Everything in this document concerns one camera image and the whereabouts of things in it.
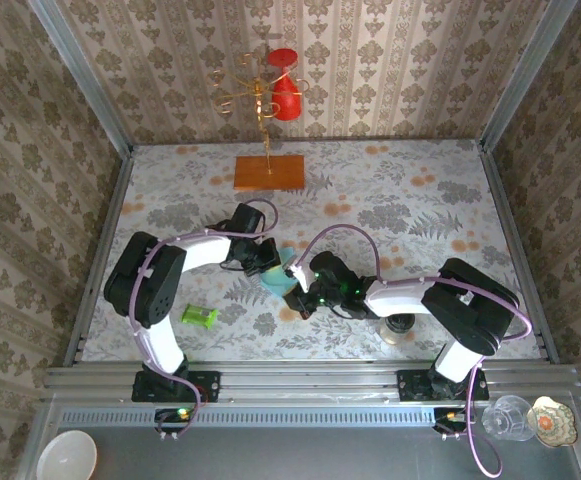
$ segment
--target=white bowl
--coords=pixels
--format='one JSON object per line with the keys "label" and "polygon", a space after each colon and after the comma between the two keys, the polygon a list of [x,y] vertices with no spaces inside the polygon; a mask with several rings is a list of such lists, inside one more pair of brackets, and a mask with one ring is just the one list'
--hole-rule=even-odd
{"label": "white bowl", "polygon": [[97,463],[97,447],[92,437],[71,430],[54,438],[37,463],[38,480],[88,480]]}

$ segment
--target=glass cup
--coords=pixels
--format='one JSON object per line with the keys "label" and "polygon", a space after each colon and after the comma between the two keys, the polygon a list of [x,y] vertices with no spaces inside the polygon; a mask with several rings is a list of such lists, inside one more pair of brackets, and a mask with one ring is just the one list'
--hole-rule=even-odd
{"label": "glass cup", "polygon": [[403,313],[399,315],[390,315],[381,321],[379,327],[379,336],[388,345],[398,345],[403,336],[410,331],[414,325],[414,314]]}
{"label": "glass cup", "polygon": [[528,402],[516,395],[505,395],[483,411],[481,423],[494,438],[524,442],[536,434],[528,415],[534,415]]}

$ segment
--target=small dish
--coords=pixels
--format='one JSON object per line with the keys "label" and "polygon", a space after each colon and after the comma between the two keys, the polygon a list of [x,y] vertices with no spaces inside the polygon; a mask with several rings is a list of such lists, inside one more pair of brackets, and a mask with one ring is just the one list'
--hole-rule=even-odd
{"label": "small dish", "polygon": [[534,415],[528,415],[528,423],[535,428],[537,438],[544,445],[562,447],[577,441],[574,413],[567,405],[550,397],[539,397],[531,411]]}
{"label": "small dish", "polygon": [[97,464],[97,446],[90,435],[70,430],[55,437],[37,463],[38,480],[88,480]]}

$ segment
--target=floral tablecloth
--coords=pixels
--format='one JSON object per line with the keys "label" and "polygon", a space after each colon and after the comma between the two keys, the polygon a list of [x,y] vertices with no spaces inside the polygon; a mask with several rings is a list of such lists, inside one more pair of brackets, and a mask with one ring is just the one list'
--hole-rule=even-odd
{"label": "floral tablecloth", "polygon": [[[279,246],[301,252],[324,227],[352,223],[376,240],[385,278],[432,273],[456,256],[519,292],[474,141],[287,142],[276,148],[275,154],[305,156],[305,190],[235,192],[235,156],[262,154],[256,143],[135,149],[105,279],[137,230],[159,238],[190,232],[229,218],[239,201],[264,197],[279,209]],[[272,217],[266,205],[261,209]],[[335,231],[314,253],[326,249],[357,274],[374,273],[371,250],[358,234]],[[219,309],[214,326],[182,324],[187,304]],[[396,346],[379,337],[378,321],[345,320],[328,311],[304,321],[258,277],[216,265],[182,276],[171,319],[179,344],[195,361],[433,359],[449,339],[425,315]],[[519,328],[515,319],[510,329]],[[540,353],[530,336],[503,345],[497,357]],[[125,320],[100,295],[82,360],[135,359],[139,352]]]}

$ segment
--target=aluminum frame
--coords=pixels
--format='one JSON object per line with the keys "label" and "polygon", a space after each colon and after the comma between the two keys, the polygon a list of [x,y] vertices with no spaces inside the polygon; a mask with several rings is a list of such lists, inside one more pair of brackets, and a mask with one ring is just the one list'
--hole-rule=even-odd
{"label": "aluminum frame", "polygon": [[121,164],[121,169],[119,170],[117,182],[114,187],[114,193],[110,199],[108,213],[106,214],[103,229],[101,230],[101,236],[99,237],[97,250],[94,254],[94,259],[92,260],[92,268],[88,274],[88,280],[86,281],[83,295],[79,302],[79,309],[77,310],[77,315],[75,317],[72,334],[63,359],[64,367],[69,367],[74,363],[79,345],[90,328],[90,322],[92,321],[92,315],[94,314],[94,309],[96,307],[101,283],[103,282],[103,274],[108,263],[108,256],[110,255],[112,241],[114,240],[114,232],[117,227],[117,222],[119,221],[119,215],[121,214],[126,190],[130,183],[130,175],[133,166],[134,159],[132,157],[128,158],[128,160]]}
{"label": "aluminum frame", "polygon": [[108,139],[121,156],[128,160],[132,152],[130,140],[119,120],[116,108],[99,83],[94,70],[90,68],[87,57],[70,26],[54,0],[30,0],[30,7],[48,32],[50,40],[57,47],[66,67],[72,73],[79,89],[101,122]]}
{"label": "aluminum frame", "polygon": [[[222,372],[220,401],[204,407],[208,412],[213,409],[217,412],[257,412],[271,408],[387,412],[399,407],[462,406],[463,403],[458,401],[399,401],[396,371],[428,368],[430,363],[354,360],[225,362],[192,364],[191,369]],[[134,374],[140,368],[140,362],[88,362],[70,368],[49,369],[42,408],[35,419],[17,478],[34,478],[37,459],[61,428],[65,411],[74,408],[102,412],[156,408],[154,404],[132,403],[130,400]],[[484,370],[491,400],[507,394],[525,398],[550,395],[572,408],[580,436],[573,454],[581,470],[581,383],[574,366],[551,365],[542,360],[492,360],[484,364]],[[478,407],[487,404],[476,403]]]}
{"label": "aluminum frame", "polygon": [[493,150],[499,142],[577,2],[557,0],[548,3],[483,131],[480,141],[487,149]]}
{"label": "aluminum frame", "polygon": [[[154,427],[154,406],[64,408],[61,427]],[[241,407],[213,405],[202,408],[194,419],[204,428],[386,428],[433,427],[433,407],[395,405],[375,407]],[[177,426],[165,422],[165,427]]]}
{"label": "aluminum frame", "polygon": [[530,265],[528,264],[528,259],[523,250],[523,244],[521,243],[521,236],[519,235],[519,230],[517,230],[517,225],[514,222],[510,203],[508,202],[508,197],[506,196],[494,157],[492,156],[492,153],[484,147],[479,147],[479,150],[483,169],[486,172],[486,178],[490,185],[490,192],[492,193],[494,205],[497,214],[499,215],[499,221],[503,228],[503,235],[510,249],[512,264],[514,265],[514,270],[519,279],[521,294],[525,300],[529,317],[534,326],[539,330],[539,332],[535,331],[535,337],[537,340],[541,339],[543,341],[543,345],[540,345],[540,348],[543,347],[545,349],[546,354],[548,355],[548,360],[552,363],[560,363],[559,353],[557,352],[557,347],[552,338],[552,334],[550,333],[548,320],[546,319],[543,307],[541,306],[539,292],[537,291],[537,286],[532,278]]}

